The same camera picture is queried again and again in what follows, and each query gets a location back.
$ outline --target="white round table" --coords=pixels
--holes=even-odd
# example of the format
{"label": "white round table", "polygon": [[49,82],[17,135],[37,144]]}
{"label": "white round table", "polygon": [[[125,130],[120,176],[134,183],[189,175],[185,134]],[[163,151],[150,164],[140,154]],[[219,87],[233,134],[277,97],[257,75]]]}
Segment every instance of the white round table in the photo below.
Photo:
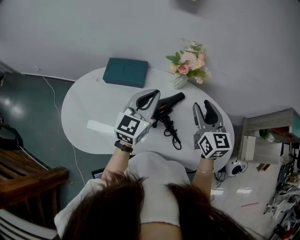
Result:
{"label": "white round table", "polygon": [[[140,89],[105,83],[102,79],[104,72],[105,67],[82,76],[69,89],[64,99],[61,110],[62,127],[68,140],[76,148],[92,154],[113,154],[116,139],[87,128],[88,121],[93,120],[114,126],[119,112],[123,111],[132,95],[146,89],[160,90],[161,99],[178,92],[184,93],[185,99],[174,106],[170,114],[181,140],[182,149],[174,148],[172,137],[164,136],[165,127],[159,122],[157,128],[151,128],[145,140],[135,146],[133,154],[153,151],[166,159],[179,161],[189,169],[196,169],[201,150],[194,150],[193,134],[197,131],[197,127],[192,107],[194,102],[197,102],[202,109],[205,109],[204,100],[209,100],[222,114],[224,126],[230,133],[232,146],[234,146],[233,126],[227,114],[210,96],[193,84],[188,82],[182,89],[175,90],[170,82],[174,79],[174,75],[149,68],[145,86]],[[215,172],[225,166],[231,153],[232,150],[215,160]]]}

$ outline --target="dark brown hair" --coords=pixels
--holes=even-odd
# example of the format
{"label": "dark brown hair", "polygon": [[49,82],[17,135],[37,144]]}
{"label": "dark brown hair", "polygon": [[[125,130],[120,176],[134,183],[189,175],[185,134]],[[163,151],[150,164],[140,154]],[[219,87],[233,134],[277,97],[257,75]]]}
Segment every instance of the dark brown hair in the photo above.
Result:
{"label": "dark brown hair", "polygon": [[[111,173],[107,186],[86,197],[73,211],[62,239],[138,240],[143,180],[131,174]],[[166,188],[178,203],[183,240],[254,239],[231,217],[214,208],[198,188],[188,184],[168,184]]]}

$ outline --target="gray wall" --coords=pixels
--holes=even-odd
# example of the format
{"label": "gray wall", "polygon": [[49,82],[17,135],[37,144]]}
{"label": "gray wall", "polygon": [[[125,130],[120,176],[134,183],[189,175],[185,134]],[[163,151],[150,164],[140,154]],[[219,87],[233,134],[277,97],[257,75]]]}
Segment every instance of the gray wall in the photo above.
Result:
{"label": "gray wall", "polygon": [[0,59],[25,73],[78,79],[109,57],[146,60],[187,43],[207,48],[210,83],[201,88],[231,116],[288,107],[300,113],[300,3],[297,0],[3,0]]}

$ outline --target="gray floor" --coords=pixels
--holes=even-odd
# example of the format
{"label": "gray floor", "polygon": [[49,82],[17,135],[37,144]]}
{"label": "gray floor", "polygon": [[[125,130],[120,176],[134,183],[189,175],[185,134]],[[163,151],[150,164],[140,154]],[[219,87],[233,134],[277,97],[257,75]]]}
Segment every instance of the gray floor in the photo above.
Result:
{"label": "gray floor", "polygon": [[[61,110],[73,83],[47,80],[56,92],[56,105]],[[75,165],[73,148],[62,130],[51,88],[42,77],[7,73],[0,88],[0,113],[19,132],[24,147],[35,157],[50,167],[63,166],[70,170],[71,183],[61,188],[61,206],[66,206],[82,189],[83,181]],[[91,171],[105,167],[111,156],[75,150],[85,181],[92,178]]]}

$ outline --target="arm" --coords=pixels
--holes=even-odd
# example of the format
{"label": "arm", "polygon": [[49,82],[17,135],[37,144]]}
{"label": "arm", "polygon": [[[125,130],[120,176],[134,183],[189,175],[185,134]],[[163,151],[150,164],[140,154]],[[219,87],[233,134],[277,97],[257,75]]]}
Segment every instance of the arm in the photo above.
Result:
{"label": "arm", "polygon": [[210,191],[211,191],[213,166],[214,166],[213,159],[201,158],[196,174],[192,181],[192,185],[198,187],[208,197],[210,197]]}
{"label": "arm", "polygon": [[[130,144],[126,142],[122,142],[121,144],[126,145],[127,147],[132,147]],[[109,172],[117,173],[121,172],[123,173],[126,168],[128,167],[128,161],[129,161],[130,153],[122,151],[119,148],[116,148],[114,151],[111,159],[109,160],[107,166],[105,167],[101,179],[104,181],[107,181],[110,179]]]}

